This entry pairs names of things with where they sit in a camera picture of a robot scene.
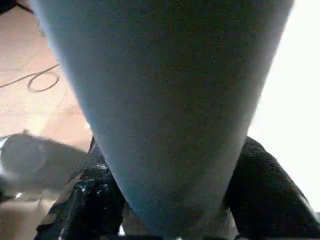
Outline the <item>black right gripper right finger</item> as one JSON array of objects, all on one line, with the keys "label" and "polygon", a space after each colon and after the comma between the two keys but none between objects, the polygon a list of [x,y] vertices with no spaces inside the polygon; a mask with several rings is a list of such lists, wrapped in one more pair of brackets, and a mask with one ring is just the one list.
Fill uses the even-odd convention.
[{"label": "black right gripper right finger", "polygon": [[226,192],[239,236],[319,239],[320,222],[276,158],[247,137]]}]

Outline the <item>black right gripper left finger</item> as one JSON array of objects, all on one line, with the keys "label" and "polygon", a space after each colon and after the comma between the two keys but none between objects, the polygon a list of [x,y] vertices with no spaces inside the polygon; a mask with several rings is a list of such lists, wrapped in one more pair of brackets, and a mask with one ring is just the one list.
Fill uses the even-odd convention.
[{"label": "black right gripper left finger", "polygon": [[36,240],[106,240],[118,235],[125,199],[94,138],[87,159],[36,228]]}]

